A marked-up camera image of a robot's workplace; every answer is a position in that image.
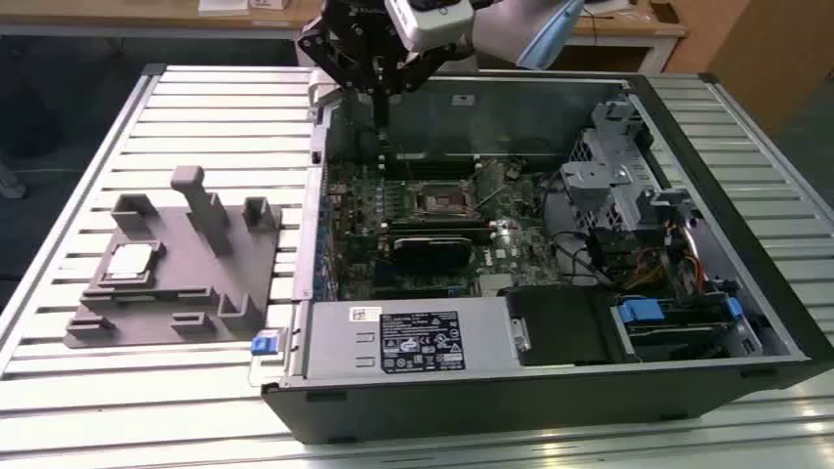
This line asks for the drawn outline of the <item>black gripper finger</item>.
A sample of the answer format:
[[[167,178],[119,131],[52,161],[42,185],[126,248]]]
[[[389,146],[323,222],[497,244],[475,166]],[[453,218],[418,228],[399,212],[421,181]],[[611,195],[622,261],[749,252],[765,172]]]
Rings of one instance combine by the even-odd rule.
[[[382,128],[382,82],[369,39],[358,24],[330,26],[326,21],[312,21],[296,45],[344,89],[369,95],[374,127]]]
[[[395,96],[414,92],[441,66],[458,58],[461,46],[447,44],[411,59],[405,52],[386,55],[382,59],[382,127],[390,127],[390,101]]]

